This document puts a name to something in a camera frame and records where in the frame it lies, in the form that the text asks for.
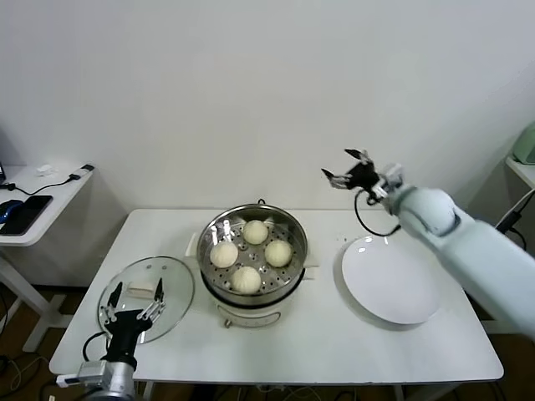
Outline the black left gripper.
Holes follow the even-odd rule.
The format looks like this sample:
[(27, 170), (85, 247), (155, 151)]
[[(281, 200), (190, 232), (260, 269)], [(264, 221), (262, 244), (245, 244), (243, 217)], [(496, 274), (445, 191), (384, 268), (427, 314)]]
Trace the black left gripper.
[(117, 312), (123, 282), (107, 287), (102, 295), (101, 322), (111, 335), (110, 345), (103, 359), (110, 363), (137, 364), (135, 348), (138, 337), (150, 329), (150, 321), (156, 321), (164, 311), (163, 279), (156, 286), (153, 301), (143, 311), (140, 309)]

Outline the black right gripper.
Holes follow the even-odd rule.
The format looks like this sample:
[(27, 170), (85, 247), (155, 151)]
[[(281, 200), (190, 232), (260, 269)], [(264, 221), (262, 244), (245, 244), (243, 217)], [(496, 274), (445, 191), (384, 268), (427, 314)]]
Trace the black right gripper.
[(345, 149), (345, 153), (359, 161), (344, 175), (336, 175), (324, 168), (321, 171), (335, 189), (353, 190), (356, 188), (371, 191), (372, 187), (380, 181), (380, 176), (375, 170), (375, 164), (366, 150)]

